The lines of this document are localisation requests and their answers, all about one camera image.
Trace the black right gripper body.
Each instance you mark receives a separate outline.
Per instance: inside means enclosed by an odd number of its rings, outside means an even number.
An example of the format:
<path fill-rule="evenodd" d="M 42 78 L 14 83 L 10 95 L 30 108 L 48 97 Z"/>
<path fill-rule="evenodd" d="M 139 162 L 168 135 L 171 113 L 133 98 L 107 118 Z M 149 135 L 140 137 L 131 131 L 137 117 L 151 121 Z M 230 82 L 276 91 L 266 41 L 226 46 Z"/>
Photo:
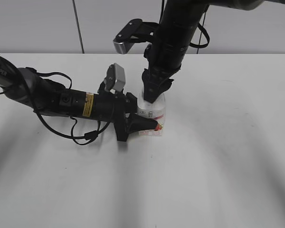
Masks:
<path fill-rule="evenodd" d="M 144 52 L 148 68 L 144 69 L 143 78 L 170 78 L 181 67 L 188 49 L 188 37 L 181 35 L 148 35 L 150 44 Z"/>

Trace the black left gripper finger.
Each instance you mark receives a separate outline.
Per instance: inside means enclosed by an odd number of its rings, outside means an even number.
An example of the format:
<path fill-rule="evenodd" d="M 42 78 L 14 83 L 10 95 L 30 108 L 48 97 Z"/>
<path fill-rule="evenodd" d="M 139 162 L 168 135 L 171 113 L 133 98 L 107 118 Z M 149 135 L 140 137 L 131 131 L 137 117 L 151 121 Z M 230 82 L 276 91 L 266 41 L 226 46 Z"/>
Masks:
<path fill-rule="evenodd" d="M 145 118 L 135 113 L 130 113 L 126 118 L 126 133 L 128 135 L 145 130 L 155 130 L 158 122 L 154 119 Z"/>
<path fill-rule="evenodd" d="M 125 113 L 137 113 L 137 97 L 130 92 L 125 95 Z"/>

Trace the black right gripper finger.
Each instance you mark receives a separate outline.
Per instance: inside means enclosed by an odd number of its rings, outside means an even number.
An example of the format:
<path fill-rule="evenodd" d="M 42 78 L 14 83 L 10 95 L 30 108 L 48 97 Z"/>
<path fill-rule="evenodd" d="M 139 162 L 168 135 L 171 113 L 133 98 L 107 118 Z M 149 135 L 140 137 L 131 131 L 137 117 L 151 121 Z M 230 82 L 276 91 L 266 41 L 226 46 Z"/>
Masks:
<path fill-rule="evenodd" d="M 174 81 L 171 79 L 173 74 L 173 71 L 145 68 L 142 73 L 143 99 L 149 103 L 154 103 L 162 93 L 170 89 Z"/>

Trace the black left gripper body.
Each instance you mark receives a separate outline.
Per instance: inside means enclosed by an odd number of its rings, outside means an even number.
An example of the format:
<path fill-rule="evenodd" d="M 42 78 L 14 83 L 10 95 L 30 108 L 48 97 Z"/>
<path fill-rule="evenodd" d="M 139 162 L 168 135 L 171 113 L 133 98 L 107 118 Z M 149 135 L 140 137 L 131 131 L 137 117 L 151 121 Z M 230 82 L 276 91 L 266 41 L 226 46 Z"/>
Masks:
<path fill-rule="evenodd" d="M 98 91 L 94 99 L 94 114 L 98 123 L 105 122 L 99 127 L 98 133 L 103 133 L 113 123 L 117 141 L 126 142 L 129 136 L 126 121 L 126 96 L 121 92 Z"/>

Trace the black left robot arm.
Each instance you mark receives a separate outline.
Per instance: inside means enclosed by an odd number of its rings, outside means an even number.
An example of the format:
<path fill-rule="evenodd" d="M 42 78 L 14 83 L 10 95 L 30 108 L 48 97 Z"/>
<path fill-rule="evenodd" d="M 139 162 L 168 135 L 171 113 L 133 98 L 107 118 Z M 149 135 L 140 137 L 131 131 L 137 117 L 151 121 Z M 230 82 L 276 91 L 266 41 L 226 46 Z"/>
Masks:
<path fill-rule="evenodd" d="M 31 67 L 17 68 L 0 55 L 0 88 L 7 98 L 31 107 L 42 124 L 52 133 L 71 139 L 78 145 L 94 142 L 109 124 L 114 125 L 117 140 L 125 142 L 132 133 L 156 130 L 158 122 L 138 115 L 137 97 L 124 93 L 124 69 L 114 63 L 108 67 L 106 77 L 96 94 L 74 90 L 50 80 L 59 75 L 70 79 L 64 73 L 40 73 Z M 79 118 L 97 121 L 97 129 L 82 136 L 63 134 L 50 127 L 44 116 L 69 117 L 78 122 Z"/>

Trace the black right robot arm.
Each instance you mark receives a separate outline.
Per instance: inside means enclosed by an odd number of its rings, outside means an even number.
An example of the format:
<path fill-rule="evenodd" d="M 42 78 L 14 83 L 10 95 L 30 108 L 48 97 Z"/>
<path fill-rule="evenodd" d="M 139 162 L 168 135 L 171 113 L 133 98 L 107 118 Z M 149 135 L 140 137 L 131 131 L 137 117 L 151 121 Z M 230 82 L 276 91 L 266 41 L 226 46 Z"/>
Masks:
<path fill-rule="evenodd" d="M 148 60 L 148 68 L 142 74 L 144 100 L 154 103 L 171 87 L 171 76 L 180 70 L 188 48 L 195 46 L 191 40 L 209 6 L 250 11 L 262 3 L 262 0 L 167 1 L 152 41 L 144 52 Z"/>

